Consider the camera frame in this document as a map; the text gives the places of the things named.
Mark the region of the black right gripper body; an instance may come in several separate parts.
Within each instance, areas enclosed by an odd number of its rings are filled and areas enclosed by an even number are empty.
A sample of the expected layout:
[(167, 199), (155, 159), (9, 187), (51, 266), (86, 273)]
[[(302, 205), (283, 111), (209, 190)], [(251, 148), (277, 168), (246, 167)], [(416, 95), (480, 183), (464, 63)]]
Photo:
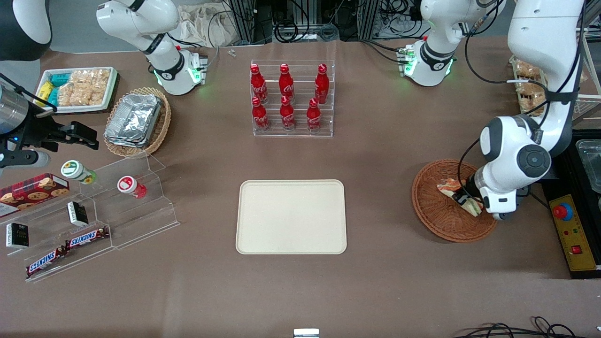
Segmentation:
[(62, 124), (51, 117), (27, 118), (9, 133), (9, 143), (16, 149), (24, 147), (43, 148), (58, 152), (58, 140), (62, 137)]

